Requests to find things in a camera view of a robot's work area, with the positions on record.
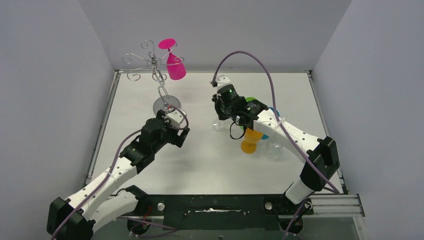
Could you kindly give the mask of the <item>clear wine glass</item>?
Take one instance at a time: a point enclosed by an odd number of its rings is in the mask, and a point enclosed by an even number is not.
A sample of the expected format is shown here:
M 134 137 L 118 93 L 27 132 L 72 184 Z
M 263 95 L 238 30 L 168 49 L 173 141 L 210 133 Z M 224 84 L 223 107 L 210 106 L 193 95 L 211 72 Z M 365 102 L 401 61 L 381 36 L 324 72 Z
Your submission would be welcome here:
M 268 158 L 275 158 L 280 154 L 282 148 L 283 146 L 279 142 L 268 141 L 265 145 L 265 155 Z
M 224 120 L 216 118 L 212 122 L 212 129 L 216 132 L 223 132 L 227 129 L 227 123 Z

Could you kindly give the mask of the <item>green wine glass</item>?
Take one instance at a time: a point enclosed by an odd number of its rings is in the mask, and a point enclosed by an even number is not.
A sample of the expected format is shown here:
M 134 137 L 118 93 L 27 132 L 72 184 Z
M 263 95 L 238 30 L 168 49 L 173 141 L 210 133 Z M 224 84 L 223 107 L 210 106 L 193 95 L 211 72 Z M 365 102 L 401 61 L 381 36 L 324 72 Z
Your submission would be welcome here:
M 255 97 L 246 97 L 245 100 L 248 103 L 248 102 L 251 102 L 253 100 L 256 100 L 256 98 Z

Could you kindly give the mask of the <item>orange wine glass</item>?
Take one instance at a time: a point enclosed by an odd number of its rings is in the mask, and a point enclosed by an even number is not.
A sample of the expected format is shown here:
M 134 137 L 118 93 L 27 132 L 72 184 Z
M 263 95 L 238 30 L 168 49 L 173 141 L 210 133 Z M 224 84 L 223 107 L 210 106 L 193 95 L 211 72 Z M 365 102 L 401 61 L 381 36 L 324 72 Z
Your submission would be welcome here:
M 262 132 L 247 128 L 240 145 L 241 150 L 246 154 L 253 154 L 257 150 L 257 143 L 262 139 L 263 135 Z

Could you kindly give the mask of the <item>pink wine glass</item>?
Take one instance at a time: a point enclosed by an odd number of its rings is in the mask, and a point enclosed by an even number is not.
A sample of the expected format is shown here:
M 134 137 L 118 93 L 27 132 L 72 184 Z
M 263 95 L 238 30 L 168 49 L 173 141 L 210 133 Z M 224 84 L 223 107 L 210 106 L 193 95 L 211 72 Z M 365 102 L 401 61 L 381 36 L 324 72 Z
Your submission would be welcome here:
M 186 76 L 187 71 L 183 63 L 184 59 L 173 53 L 177 47 L 176 40 L 173 38 L 166 38 L 158 44 L 158 47 L 162 50 L 168 51 L 166 55 L 166 69 L 169 77 L 174 81 L 183 79 Z

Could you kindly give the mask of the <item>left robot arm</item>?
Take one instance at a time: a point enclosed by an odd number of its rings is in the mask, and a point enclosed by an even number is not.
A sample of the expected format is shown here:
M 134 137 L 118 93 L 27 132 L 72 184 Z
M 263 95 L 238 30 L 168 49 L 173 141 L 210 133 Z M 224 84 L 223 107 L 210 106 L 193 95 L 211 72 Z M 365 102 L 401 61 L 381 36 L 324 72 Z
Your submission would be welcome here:
M 155 159 L 165 145 L 181 147 L 190 131 L 187 115 L 174 107 L 129 134 L 119 145 L 111 165 L 78 192 L 49 206 L 46 230 L 53 240 L 90 240 L 94 233 L 120 216 L 135 210 L 147 194 L 137 186 L 124 193 L 118 188 Z

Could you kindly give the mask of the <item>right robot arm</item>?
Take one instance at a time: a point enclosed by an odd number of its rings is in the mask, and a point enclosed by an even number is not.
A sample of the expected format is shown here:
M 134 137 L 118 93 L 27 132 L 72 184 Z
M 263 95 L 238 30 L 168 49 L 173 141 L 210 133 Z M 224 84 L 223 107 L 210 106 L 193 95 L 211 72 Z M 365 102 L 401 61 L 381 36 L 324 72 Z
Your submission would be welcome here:
M 330 182 L 340 167 L 334 139 L 329 136 L 319 138 L 298 129 L 262 102 L 247 101 L 238 95 L 231 83 L 213 83 L 212 86 L 216 88 L 212 101 L 219 120 L 230 119 L 245 132 L 256 131 L 273 138 L 304 164 L 297 179 L 282 194 L 284 203 L 298 205 L 326 186 L 334 193 L 340 193 Z

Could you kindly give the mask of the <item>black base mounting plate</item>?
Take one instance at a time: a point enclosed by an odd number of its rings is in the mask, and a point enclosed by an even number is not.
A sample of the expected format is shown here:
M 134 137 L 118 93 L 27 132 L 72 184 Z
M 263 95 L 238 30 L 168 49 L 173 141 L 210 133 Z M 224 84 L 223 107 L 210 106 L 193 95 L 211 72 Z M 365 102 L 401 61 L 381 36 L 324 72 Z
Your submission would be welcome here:
M 314 214 L 312 200 L 293 204 L 281 194 L 149 194 L 126 217 L 160 219 L 182 230 L 285 229 Z

